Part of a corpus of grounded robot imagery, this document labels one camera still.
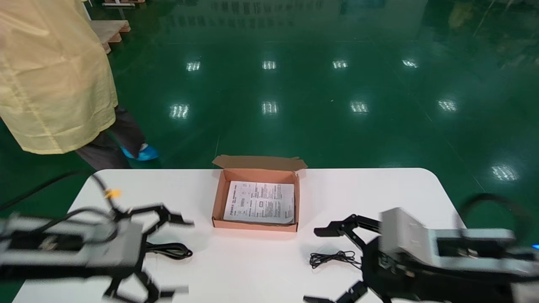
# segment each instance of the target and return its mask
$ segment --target cardboard box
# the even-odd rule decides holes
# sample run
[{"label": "cardboard box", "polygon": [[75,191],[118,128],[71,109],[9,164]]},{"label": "cardboard box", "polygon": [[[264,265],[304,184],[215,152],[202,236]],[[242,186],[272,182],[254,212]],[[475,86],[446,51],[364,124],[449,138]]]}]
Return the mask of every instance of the cardboard box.
[{"label": "cardboard box", "polygon": [[[216,228],[252,229],[273,231],[298,231],[300,214],[300,181],[296,171],[307,168],[302,159],[264,157],[264,156],[227,156],[215,158],[213,164],[221,167],[219,185],[215,195],[211,220]],[[229,194],[230,181],[267,182],[294,184],[293,224],[250,223],[223,220],[226,198]]]}]

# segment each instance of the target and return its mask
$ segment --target green epoxy floor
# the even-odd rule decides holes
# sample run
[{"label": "green epoxy floor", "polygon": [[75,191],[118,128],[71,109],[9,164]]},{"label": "green epoxy floor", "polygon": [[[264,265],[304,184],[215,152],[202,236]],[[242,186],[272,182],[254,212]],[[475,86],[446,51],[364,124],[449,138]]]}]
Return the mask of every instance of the green epoxy floor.
[{"label": "green epoxy floor", "polygon": [[[122,18],[94,4],[93,19]],[[538,12],[491,0],[148,0],[123,9],[132,31],[109,55],[119,99],[162,154],[133,166],[212,168],[216,155],[247,154],[300,156],[312,168],[421,167],[456,206],[486,191],[538,214]],[[73,153],[21,151],[3,125],[0,144],[3,201],[89,168]],[[18,210],[60,216],[84,179]],[[467,224],[513,226],[491,204]],[[524,242],[539,242],[539,228]],[[17,290],[0,286],[0,302]]]}]

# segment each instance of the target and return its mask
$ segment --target person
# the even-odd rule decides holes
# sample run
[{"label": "person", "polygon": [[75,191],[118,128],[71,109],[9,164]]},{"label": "person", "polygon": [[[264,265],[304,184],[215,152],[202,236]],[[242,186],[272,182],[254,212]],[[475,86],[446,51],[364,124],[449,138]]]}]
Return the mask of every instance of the person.
[{"label": "person", "polygon": [[158,157],[118,105],[81,0],[0,1],[0,116],[23,150],[75,151],[96,170]]}]

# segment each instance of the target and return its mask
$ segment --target gray pants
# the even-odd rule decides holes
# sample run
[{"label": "gray pants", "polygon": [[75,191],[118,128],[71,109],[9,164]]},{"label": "gray pants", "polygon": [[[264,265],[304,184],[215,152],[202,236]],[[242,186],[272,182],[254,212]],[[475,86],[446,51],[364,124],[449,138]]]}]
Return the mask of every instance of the gray pants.
[{"label": "gray pants", "polygon": [[131,168],[120,145],[128,150],[135,158],[146,138],[142,134],[135,119],[127,110],[116,106],[116,122],[107,130],[114,135],[116,141],[106,131],[75,152],[96,170]]}]

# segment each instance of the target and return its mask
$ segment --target cable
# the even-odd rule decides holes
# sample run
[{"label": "cable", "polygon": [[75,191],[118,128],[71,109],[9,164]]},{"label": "cable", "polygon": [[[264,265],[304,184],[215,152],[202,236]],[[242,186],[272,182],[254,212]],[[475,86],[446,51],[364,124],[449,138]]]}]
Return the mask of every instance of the cable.
[{"label": "cable", "polygon": [[361,270],[361,267],[356,266],[356,265],[361,265],[361,263],[356,261],[355,256],[356,256],[356,253],[353,251],[339,250],[336,254],[323,254],[323,253],[313,252],[310,254],[309,264],[313,267],[313,269],[315,269],[323,263],[329,262],[331,260],[335,260],[335,261],[352,264],[353,267]]},{"label": "cable", "polygon": [[[493,201],[504,206],[507,210],[509,210],[509,212],[511,212],[511,214],[513,214],[513,217],[515,218],[515,240],[505,243],[504,249],[507,252],[507,250],[516,245],[519,240],[523,240],[526,238],[526,236],[531,230],[531,218],[520,205],[518,205],[517,203],[513,203],[505,199],[504,197],[483,193],[477,194],[468,199],[459,209],[458,213],[460,214],[460,217],[459,214],[456,214],[455,216],[455,225],[458,228],[459,236],[464,240],[464,242],[470,241],[470,239],[465,235],[466,228],[462,226],[461,222],[463,222],[464,219],[468,216],[470,210],[485,201]],[[469,252],[468,247],[463,248],[467,253]]]},{"label": "cable", "polygon": [[162,254],[172,260],[183,260],[193,255],[193,252],[181,243],[152,244],[146,242],[147,252]]},{"label": "cable", "polygon": [[31,230],[31,231],[28,231],[28,232],[25,232],[24,234],[21,234],[21,235],[17,235],[17,236],[12,236],[12,235],[9,235],[9,236],[2,236],[0,237],[0,242],[1,241],[4,241],[4,240],[14,240],[14,239],[21,239],[21,238],[24,238],[24,237],[27,237],[27,236],[30,236],[30,235],[35,235],[37,233],[41,233],[41,232],[44,232],[46,231],[47,229],[55,226],[55,225],[58,225],[59,223],[61,222],[64,222],[66,220],[68,220],[69,218],[73,217],[73,216],[76,216],[82,212],[91,212],[91,213],[94,213],[96,215],[99,215],[99,216],[102,216],[104,218],[107,218],[113,225],[114,227],[114,230],[112,231],[112,233],[110,233],[110,235],[103,239],[103,240],[90,240],[90,241],[86,241],[84,242],[85,244],[100,244],[100,243],[106,243],[106,242],[110,242],[112,241],[114,238],[116,238],[116,236],[118,235],[118,223],[114,220],[114,218],[112,218],[109,214],[107,214],[106,212],[104,211],[101,211],[99,209],[93,209],[93,208],[80,208],[80,209],[77,209],[77,210],[74,210],[68,214],[66,214],[64,217],[60,218],[60,219],[55,219],[55,220],[52,220],[50,221],[49,223],[39,227],[39,228],[36,228],[34,230]]},{"label": "cable", "polygon": [[107,187],[105,186],[105,183],[103,182],[103,180],[101,180],[101,178],[97,177],[95,174],[92,174],[88,171],[72,171],[70,173],[65,173],[65,174],[62,174],[56,178],[53,178],[53,179],[50,179],[38,186],[36,186],[34,189],[18,196],[18,197],[15,197],[13,198],[12,200],[0,205],[0,211],[2,210],[5,210],[5,209],[8,209],[12,206],[15,206],[16,204],[22,202],[23,200],[33,196],[34,194],[42,191],[43,189],[47,188],[48,186],[51,186],[53,184],[55,184],[56,182],[59,182],[65,178],[68,178],[68,177],[71,177],[71,176],[76,176],[76,175],[86,175],[86,176],[90,176],[98,185],[99,185],[99,188],[101,189],[101,191],[103,192],[103,195],[105,197],[105,200],[107,202],[107,204],[110,206],[110,208],[112,208],[113,211],[115,212],[121,212],[115,205],[114,205],[114,202],[112,200],[112,198],[110,197],[110,195],[107,193]]}]

